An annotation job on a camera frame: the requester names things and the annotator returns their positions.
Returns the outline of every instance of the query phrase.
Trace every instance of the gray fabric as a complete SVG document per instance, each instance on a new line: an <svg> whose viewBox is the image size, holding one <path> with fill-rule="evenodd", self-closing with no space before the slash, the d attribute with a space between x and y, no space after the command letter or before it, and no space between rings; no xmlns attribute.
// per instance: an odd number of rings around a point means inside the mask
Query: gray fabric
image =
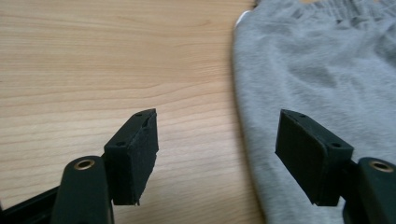
<svg viewBox="0 0 396 224"><path fill-rule="evenodd" d="M235 28L236 98L269 224L343 223L311 205L275 155L281 108L305 113L355 147L396 163L394 1L262 0Z"/></svg>

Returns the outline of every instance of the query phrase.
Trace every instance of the black plastic bracket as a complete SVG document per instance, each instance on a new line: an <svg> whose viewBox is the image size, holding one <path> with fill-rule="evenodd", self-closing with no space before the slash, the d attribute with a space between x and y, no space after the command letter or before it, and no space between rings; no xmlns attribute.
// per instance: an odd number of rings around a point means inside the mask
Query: black plastic bracket
<svg viewBox="0 0 396 224"><path fill-rule="evenodd" d="M346 224L396 223L396 166L376 158L351 160L353 147L307 115L281 110L276 155L311 203L346 200Z"/></svg>

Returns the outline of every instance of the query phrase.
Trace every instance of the black mounting arm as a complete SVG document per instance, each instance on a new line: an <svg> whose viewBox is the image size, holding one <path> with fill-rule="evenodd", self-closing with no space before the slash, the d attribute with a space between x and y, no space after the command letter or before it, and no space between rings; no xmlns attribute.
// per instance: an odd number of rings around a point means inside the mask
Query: black mounting arm
<svg viewBox="0 0 396 224"><path fill-rule="evenodd" d="M7 210L0 223L109 224L115 205L139 204L158 151L155 109L134 114L105 145L101 157L71 161L61 185Z"/></svg>
<svg viewBox="0 0 396 224"><path fill-rule="evenodd" d="M396 166L375 158L351 160L353 147L308 116L281 110L276 155L318 206L346 200L347 224L396 223Z"/></svg>

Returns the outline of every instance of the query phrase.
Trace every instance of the gray cloth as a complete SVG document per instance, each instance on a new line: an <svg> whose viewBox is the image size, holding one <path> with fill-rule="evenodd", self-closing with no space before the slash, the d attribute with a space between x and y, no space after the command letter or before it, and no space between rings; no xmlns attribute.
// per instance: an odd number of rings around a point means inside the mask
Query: gray cloth
<svg viewBox="0 0 396 224"><path fill-rule="evenodd" d="M236 99L269 224L343 223L344 202L312 205L274 153L281 108L343 138L354 161L396 163L395 15L389 0L262 0L236 26Z"/></svg>

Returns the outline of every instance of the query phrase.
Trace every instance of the wooden table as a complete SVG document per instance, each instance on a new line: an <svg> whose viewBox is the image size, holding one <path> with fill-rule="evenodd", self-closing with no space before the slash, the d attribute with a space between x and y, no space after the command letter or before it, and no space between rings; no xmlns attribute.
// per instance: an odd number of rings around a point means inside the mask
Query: wooden table
<svg viewBox="0 0 396 224"><path fill-rule="evenodd" d="M263 223L233 96L233 25L253 0L0 0L0 199L59 185L133 113L157 163L116 223Z"/></svg>

